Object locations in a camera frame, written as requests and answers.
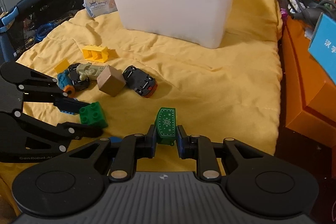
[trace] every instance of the snowflake pattern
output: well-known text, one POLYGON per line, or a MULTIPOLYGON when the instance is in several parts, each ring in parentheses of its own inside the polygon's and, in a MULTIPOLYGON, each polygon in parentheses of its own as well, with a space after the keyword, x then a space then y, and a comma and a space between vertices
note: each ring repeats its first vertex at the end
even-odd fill
POLYGON ((165 118, 165 119, 163 120, 163 124, 164 124, 165 126, 170 126, 170 120, 167 119, 167 118, 165 118))
POLYGON ((157 117, 157 127, 163 136, 175 135, 175 116, 172 109, 161 109, 157 117))

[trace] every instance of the green lego brick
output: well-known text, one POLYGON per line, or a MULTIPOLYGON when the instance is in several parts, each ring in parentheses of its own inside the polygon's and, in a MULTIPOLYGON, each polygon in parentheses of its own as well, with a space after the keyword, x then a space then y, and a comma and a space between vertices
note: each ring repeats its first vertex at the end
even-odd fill
POLYGON ((175 108, 160 108, 155 125, 157 128, 157 143, 174 145, 176 128, 175 108))
POLYGON ((81 118, 81 124, 99 128, 106 128, 109 126, 99 102, 82 107, 79 110, 79 116, 81 118))

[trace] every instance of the black toy car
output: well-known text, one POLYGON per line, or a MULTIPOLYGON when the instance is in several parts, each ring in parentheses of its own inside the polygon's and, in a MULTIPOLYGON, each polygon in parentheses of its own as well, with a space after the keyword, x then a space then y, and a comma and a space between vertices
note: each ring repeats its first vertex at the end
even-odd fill
POLYGON ((90 85, 89 78, 86 78, 83 81, 79 79, 79 74, 76 71, 78 65, 80 65, 80 63, 72 64, 68 67, 69 77, 70 80, 72 81, 73 86, 75 87, 75 91, 81 91, 87 89, 90 85))

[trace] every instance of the logo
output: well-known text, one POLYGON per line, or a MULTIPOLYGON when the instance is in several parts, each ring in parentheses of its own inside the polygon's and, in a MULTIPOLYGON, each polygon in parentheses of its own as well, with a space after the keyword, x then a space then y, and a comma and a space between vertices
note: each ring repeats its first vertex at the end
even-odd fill
POLYGON ((44 157, 20 157, 19 159, 21 160, 47 160, 47 159, 51 159, 52 156, 44 156, 44 157))
POLYGON ((159 178, 165 180, 165 179, 168 178, 168 176, 166 174, 163 174, 163 175, 159 176, 159 178))

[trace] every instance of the snack package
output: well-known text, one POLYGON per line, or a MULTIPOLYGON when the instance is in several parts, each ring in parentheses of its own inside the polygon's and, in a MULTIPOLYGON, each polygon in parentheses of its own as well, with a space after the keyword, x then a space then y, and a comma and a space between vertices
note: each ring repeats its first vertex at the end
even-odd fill
POLYGON ((97 17, 117 11, 114 0, 84 0, 83 6, 90 17, 97 17))

